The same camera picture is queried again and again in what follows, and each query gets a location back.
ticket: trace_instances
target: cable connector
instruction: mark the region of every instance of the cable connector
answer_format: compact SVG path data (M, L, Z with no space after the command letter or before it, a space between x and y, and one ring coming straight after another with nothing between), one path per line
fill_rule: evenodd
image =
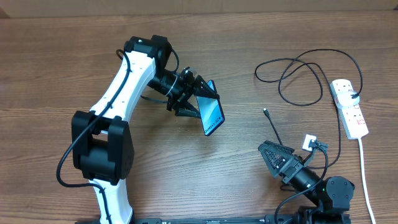
M311 134L306 134L304 137L302 149L307 152L312 152L312 150L316 146L315 144L316 140L317 140L316 136L313 136Z
M264 112L265 116L269 119L269 112L268 112L268 110L267 110L266 108L264 108L262 111Z

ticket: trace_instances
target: white connector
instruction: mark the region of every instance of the white connector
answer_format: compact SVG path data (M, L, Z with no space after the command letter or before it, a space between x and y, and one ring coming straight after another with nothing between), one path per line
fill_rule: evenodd
M330 84L348 139L358 139L369 133L359 107L359 97L352 99L353 86L349 80L339 79Z
M362 185L365 194L366 206L368 207L372 224L376 224L369 201L368 188L366 186L363 146L361 140L361 137L367 135L369 130L366 126L361 108L359 108L359 96L355 99L352 99L352 95L356 94L356 92L354 92L353 85L349 80L335 80L330 84L330 88L333 93L333 99L338 107L340 118L343 120L343 126L344 130L346 131L347 138L358 139Z
M308 152L312 152L312 147L310 147L310 142L314 142L315 140L317 140L316 136L313 136L311 134L306 134L304 137L304 141L303 141L303 146L302 149Z

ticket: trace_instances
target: black cable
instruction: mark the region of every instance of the black cable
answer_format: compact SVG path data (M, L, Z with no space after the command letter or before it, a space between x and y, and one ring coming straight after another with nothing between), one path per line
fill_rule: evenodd
M279 134L278 134L278 132L276 131L276 128L275 128L275 126L274 126L274 123L272 123L271 116L269 115L268 110L264 108L264 109L263 109L263 112L264 112L265 116L268 118L268 120L269 120L269 122L270 122L272 128L274 129L274 132L275 132L276 137L278 138L279 144L280 144L281 146L283 146L282 141L280 140Z
M127 56L127 54L124 51L122 51L120 49L117 50L116 54L118 55L118 57L120 57L120 55L119 55L120 52L124 55L124 57L126 58L126 62L127 62L127 72L126 72L126 76L124 77L122 84L120 84L120 87L118 88L116 93L113 95L111 100L106 104L105 109L79 134L79 136L72 142L72 144L70 144L70 146L65 151L62 158L60 159L60 162L58 163L58 167L57 167L57 180L62 186L64 186L64 187L96 187L99 189L99 192L102 194L102 198L104 200L106 219L109 221L109 224L112 224L112 220L111 220L111 215L109 214L109 208L108 208L108 203L106 201L104 188L102 188L102 186L100 186L99 184L92 184L92 183L67 184L61 179L61 168L62 168L63 162L65 162L65 159L68 157L68 155L72 151L73 147L75 147L75 145L80 141L82 136L84 136L88 131L91 131L94 128L94 125L102 118L102 116L107 112L107 110L112 107L113 102L118 97L121 90L123 89L124 84L126 84L127 79L129 78L130 71L131 71L131 69L130 69L131 65L130 65L129 57Z
M278 222L278 213L279 213L280 208L282 208L282 206L283 206L285 203L287 203L289 200L292 200L292 199L295 198L295 197L298 197L299 195L305 194L305 193L307 193L307 192L313 190L320 182L323 181L323 178L325 177L326 172L327 172L327 170L328 170L328 163L329 163L329 161L328 161L328 154L325 152L325 150L323 150L323 149L320 148L320 147L317 147L317 149L319 149L319 150L320 150L321 152L323 152L323 154L325 155L325 168L324 168L324 170L323 170L323 172L322 172L322 175L321 175L320 179L318 180L318 182L317 182L316 184L314 184L314 185L313 185L312 187L310 187L309 189L303 190L302 192L299 192L299 193L297 193L297 194L295 194L295 195L292 195L292 196L290 196L289 198L285 199L282 203L280 203L280 204L278 205L278 207L276 208L276 210L275 210L275 215L274 215L274 221L275 221L275 223L279 223L279 222Z
M149 98L149 97L142 96L142 95L141 95L141 98L144 100L152 101L154 103L167 103L167 101L164 101L164 100L153 99L153 98Z
M358 69L359 76L360 76L360 78L361 78L361 88L359 89L359 91L358 91L357 94L353 95L353 98L359 96L359 93L361 92L361 90L362 90L362 85L363 85L363 78L362 78L361 69L359 68L358 63L355 61L355 59L354 59L352 56L350 56L349 54L347 54L347 53L345 53L345 52L343 52L343 51L340 51L340 50L335 50L335 49L315 49L315 50L306 51L306 52L300 54L300 55L299 55L298 57L296 57L296 58L278 58L278 59L270 60L270 61L267 61L267 62L263 62L263 63L259 64L259 65L256 67L256 69L254 70L254 75L256 76L256 78L257 78L258 80L260 80L260 81L262 81L262 82L266 82L266 83L279 82L279 84L278 84L278 92L279 92L280 97L282 97L282 99L283 99L284 101L290 103L291 105L295 105L295 106L310 106L310 105L314 105L315 103L318 103L318 102L322 99L322 96L323 96L323 87L322 87L322 83L320 82L317 73L311 68L311 66L309 66L309 65L316 65L316 66L320 69L320 71L322 72L322 75L323 75L323 77L325 78L326 83L328 84L329 91L330 91L330 95L331 95L332 100L333 100L333 93L332 93L332 91L331 91L330 83L329 83L329 81L328 81L328 79L327 79L325 73L324 73L323 70L321 69L321 67L320 67L317 63L305 63L305 62L303 62L303 61L301 61L301 60L298 59L299 57L301 57L302 55L304 55L304 54L306 54L306 53L314 52L314 51L319 51L319 50L335 51L335 52L342 53L342 54L346 55L347 57L349 57L349 58L354 62L354 64L356 65L356 67L357 67L357 69ZM273 81L267 81L267 80L263 80L263 79L259 78L259 76L258 76L258 74L257 74L257 70L258 70L259 67L261 67L261 66L263 66L263 65L265 65L265 64L271 63L271 62L278 62L278 61L282 61L282 60L291 60L292 62L291 62L291 63L288 65L288 67L284 70L284 72L283 72L283 74L282 74L282 76L281 76L280 79L278 79L278 80L273 80ZM301 62L301 63L303 63L303 64L300 65L299 67L297 67L293 72L290 72L288 75L285 76L286 71L293 65L294 62ZM318 84L319 84L321 93L320 93L320 97L319 97L317 100L315 100L314 102L306 103L306 104L298 104L298 103L294 103L294 102L289 101L289 100L282 94L282 91L281 91L281 89L280 89L280 84L281 84L282 80L284 80L284 79L286 79L287 77L291 76L294 72L296 72L299 68L301 68L301 67L304 66L304 65L306 65L306 66L311 70L311 72L314 74L315 78L316 78L317 81L318 81ZM334 104L334 106L335 106L336 115L337 115L337 122L338 122L338 153L337 153L336 159L335 159L331 164L329 164L329 167L331 167L333 164L335 164L335 163L337 162L337 160L340 158L340 155L341 155L341 126L340 126L340 117L339 117L339 113L338 113L338 108L337 108L337 106L336 106L335 104ZM323 167L309 167L309 168L311 168L311 169L322 169Z
M180 59L178 58L178 55L177 55L177 53L175 52L175 50L172 48L172 52L173 52L173 54L174 54L174 56L175 56L175 59L176 59L176 61L177 61L177 66L175 67L175 69L173 70L173 73L176 73L177 72L177 70L178 70L178 67L180 66Z
M290 187L290 185L289 184L282 184L279 188L280 188L281 191L296 192L293 189L286 189L285 187Z

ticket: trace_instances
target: power socket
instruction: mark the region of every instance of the power socket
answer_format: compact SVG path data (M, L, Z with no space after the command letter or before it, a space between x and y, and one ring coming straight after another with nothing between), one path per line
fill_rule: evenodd
M355 94L349 80L339 79L330 84L333 99L338 107L340 118L343 120L344 130L348 139L358 139L369 133L361 108L359 97L352 99Z

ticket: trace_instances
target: white robotic arm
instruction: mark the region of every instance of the white robotic arm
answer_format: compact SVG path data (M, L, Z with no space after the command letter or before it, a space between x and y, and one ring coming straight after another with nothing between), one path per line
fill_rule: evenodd
M155 76L156 66L155 59L150 58L147 54L141 52L126 52L130 60L131 72L124 88L107 110L103 117L113 119L116 116L122 118L122 121L130 121L132 112L137 105L138 99L149 81ZM90 109L95 111L95 115L99 115L104 110L109 100L114 96L118 88L123 82L127 71L127 61L122 60L118 74L116 74L113 82L106 90L103 97Z
M124 84L124 88L121 90L118 97L112 104L112 107L107 110L103 117L113 119L116 116L119 116L122 118L122 121L129 122L141 93L155 75L155 59L148 57L147 54L136 51L126 52L126 55L129 57L131 72L127 82ZM95 115L99 115L108 104L109 99L114 96L123 82L126 71L127 61L126 58L123 58L119 72L116 74L108 90L105 92L103 97L90 109L90 111L95 112ZM133 217L133 209L131 208L127 197L126 180L119 180L117 185L112 185L108 181L99 179L89 180L89 182L99 184L102 186L102 188L104 188L109 214L111 215L111 222L114 224L130 223ZM101 218L99 222L101 224L108 224L109 221L106 219L102 194L96 187L94 190L97 196L99 209L101 210Z
M154 35L151 40L132 37L124 46L121 67L106 93L89 113L77 111L73 116L73 165L82 171L91 186L95 186L101 210L101 218L89 223L128 224L134 221L126 188L126 177L134 158L128 123L147 85L168 96L167 109L175 110L176 116L200 118L200 113L187 101L192 95L219 98L201 76L193 77L189 67L180 74L166 70L171 51L165 37ZM99 133L107 134L108 141L93 137ZM60 181L60 165L58 181L72 187Z

